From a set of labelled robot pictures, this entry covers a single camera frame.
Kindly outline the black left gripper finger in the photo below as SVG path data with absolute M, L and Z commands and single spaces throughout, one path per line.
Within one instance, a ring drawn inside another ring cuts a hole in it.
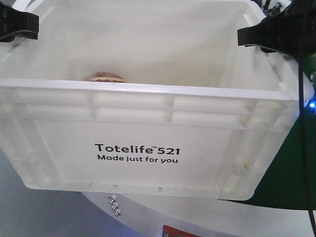
M 37 40 L 39 16 L 0 5 L 0 41 L 12 42 L 16 37 Z

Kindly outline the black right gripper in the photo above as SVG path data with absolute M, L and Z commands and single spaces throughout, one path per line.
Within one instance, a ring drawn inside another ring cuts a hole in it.
M 266 18 L 261 23 L 237 30 L 238 46 L 259 46 L 266 53 L 279 52 L 293 57 L 299 56 L 302 29 L 303 55 L 310 56 L 316 52 L 316 2 L 314 0 L 293 0 L 281 9 L 276 2 L 268 8 L 264 5 Z

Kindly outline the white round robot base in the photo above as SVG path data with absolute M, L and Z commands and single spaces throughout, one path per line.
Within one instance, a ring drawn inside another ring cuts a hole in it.
M 200 237 L 312 237 L 308 213 L 258 207 L 211 198 L 164 197 L 84 192 L 124 225 L 148 237 L 163 226 Z

